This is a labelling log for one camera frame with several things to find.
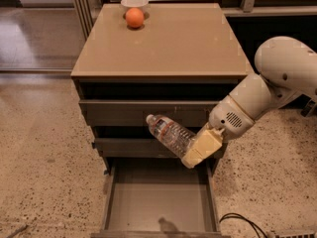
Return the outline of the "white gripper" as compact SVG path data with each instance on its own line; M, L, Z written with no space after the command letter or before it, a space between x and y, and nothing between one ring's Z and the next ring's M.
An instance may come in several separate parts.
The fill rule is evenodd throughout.
M223 145L223 140L229 142L240 138L255 121L244 112L237 102L227 95L209 114L209 123L196 134L189 144L182 163L189 169L217 152Z

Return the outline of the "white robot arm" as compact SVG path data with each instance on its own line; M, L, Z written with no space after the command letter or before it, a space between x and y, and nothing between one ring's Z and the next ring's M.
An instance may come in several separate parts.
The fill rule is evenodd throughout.
M255 55L256 71L248 74L209 114L190 143L182 163L194 168L223 144L241 137L267 112L304 94L317 92L317 53L290 37L262 43Z

